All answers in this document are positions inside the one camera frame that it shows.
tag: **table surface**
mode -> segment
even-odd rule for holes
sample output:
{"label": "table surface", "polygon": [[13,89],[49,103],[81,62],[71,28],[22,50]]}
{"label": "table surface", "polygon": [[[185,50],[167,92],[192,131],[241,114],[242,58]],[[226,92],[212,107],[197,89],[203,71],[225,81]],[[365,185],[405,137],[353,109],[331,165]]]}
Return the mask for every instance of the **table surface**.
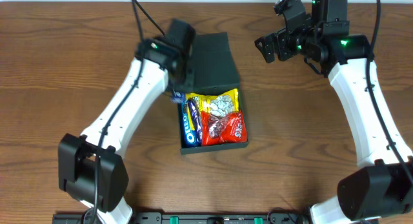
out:
{"label": "table surface", "polygon": [[[161,96],[132,137],[126,200],[165,212],[302,210],[357,170],[341,103],[297,56],[266,64],[254,40],[280,29],[272,4],[144,3],[164,28],[228,32],[248,110],[247,148],[181,156],[176,106]],[[370,39],[375,5],[349,5]],[[145,37],[158,35],[142,17]],[[49,223],[85,207],[59,190],[57,144],[101,113],[128,72],[138,32],[130,3],[0,3],[0,222]],[[383,5],[376,45],[387,104],[413,146],[413,5]],[[413,214],[383,223],[411,223]]]}

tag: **green connector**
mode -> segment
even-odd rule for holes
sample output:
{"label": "green connector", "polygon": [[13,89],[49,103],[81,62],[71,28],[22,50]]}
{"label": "green connector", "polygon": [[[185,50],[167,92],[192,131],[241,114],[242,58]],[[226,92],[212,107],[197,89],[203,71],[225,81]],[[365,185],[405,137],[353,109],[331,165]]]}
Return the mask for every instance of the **green connector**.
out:
{"label": "green connector", "polygon": [[254,223],[255,224],[264,224],[263,218],[254,218]]}
{"label": "green connector", "polygon": [[179,224],[178,217],[170,217],[170,224]]}

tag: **green light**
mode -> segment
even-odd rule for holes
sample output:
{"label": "green light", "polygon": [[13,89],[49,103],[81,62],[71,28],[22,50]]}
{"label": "green light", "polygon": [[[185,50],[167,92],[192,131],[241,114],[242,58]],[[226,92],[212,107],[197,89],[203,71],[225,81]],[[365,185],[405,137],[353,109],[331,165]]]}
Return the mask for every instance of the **green light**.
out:
{"label": "green light", "polygon": [[348,43],[348,41],[347,41],[347,40],[341,40],[340,43],[341,43],[343,46],[346,46],[347,43]]}

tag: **black box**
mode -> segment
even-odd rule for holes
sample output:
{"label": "black box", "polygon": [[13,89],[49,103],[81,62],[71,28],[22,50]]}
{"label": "black box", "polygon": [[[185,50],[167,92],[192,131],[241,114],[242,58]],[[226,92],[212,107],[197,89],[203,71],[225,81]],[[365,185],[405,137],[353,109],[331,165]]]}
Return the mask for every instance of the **black box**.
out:
{"label": "black box", "polygon": [[[202,95],[217,96],[237,88],[239,108],[243,113],[245,128],[248,133],[246,124],[247,112],[243,104],[244,100],[239,75],[234,60],[232,59],[227,33],[197,35],[192,52],[193,54],[188,62],[185,82],[181,87],[176,87],[176,90],[184,93],[195,92]],[[243,143],[186,147],[181,104],[178,104],[178,116],[179,133],[181,135],[181,154],[243,148],[248,145],[247,140]]]}

